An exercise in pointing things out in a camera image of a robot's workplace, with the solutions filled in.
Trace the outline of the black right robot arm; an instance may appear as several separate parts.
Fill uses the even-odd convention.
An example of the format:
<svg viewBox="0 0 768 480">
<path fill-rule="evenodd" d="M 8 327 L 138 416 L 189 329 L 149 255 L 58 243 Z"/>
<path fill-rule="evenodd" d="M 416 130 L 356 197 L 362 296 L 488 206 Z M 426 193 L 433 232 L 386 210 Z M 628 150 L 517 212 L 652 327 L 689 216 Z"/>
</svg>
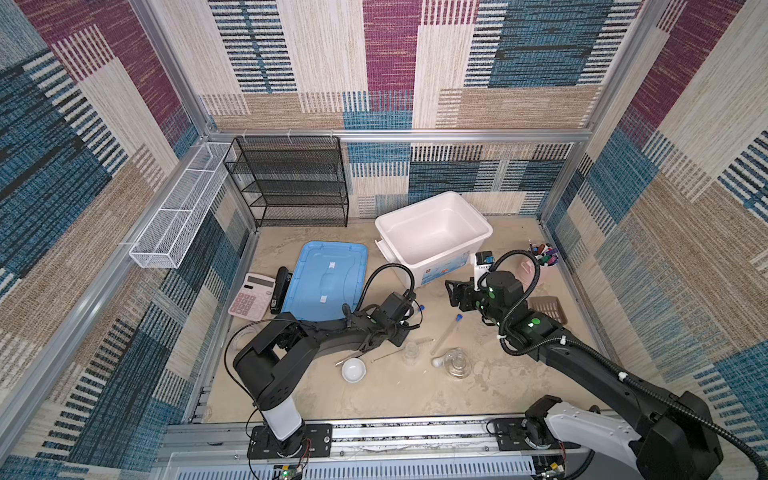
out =
<svg viewBox="0 0 768 480">
<path fill-rule="evenodd" d="M 528 355 L 560 371 L 602 402 L 617 419 L 579 410 L 546 395 L 525 413 L 528 439 L 549 447 L 571 442 L 618 460 L 645 479 L 707 479 L 723 460 L 722 440 L 731 443 L 767 476 L 767 465 L 749 445 L 712 421 L 707 404 L 691 392 L 677 396 L 647 382 L 578 340 L 551 317 L 530 309 L 527 291 L 508 271 L 445 283 L 452 306 L 478 311 L 497 327 L 501 348 Z"/>
</svg>

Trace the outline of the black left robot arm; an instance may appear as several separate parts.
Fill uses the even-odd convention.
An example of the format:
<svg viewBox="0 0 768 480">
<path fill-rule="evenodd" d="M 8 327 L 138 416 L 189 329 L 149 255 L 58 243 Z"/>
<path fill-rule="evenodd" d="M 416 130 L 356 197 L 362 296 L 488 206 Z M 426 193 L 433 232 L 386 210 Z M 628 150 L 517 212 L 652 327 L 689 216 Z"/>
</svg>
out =
<svg viewBox="0 0 768 480">
<path fill-rule="evenodd" d="M 337 320 L 306 321 L 284 313 L 269 321 L 237 353 L 233 367 L 271 437 L 282 443 L 301 438 L 304 421 L 292 394 L 315 358 L 367 353 L 385 342 L 402 345 L 416 328 L 408 323 L 419 312 L 415 300 L 413 292 L 392 293 L 381 305 L 356 311 L 345 306 L 344 317 Z"/>
</svg>

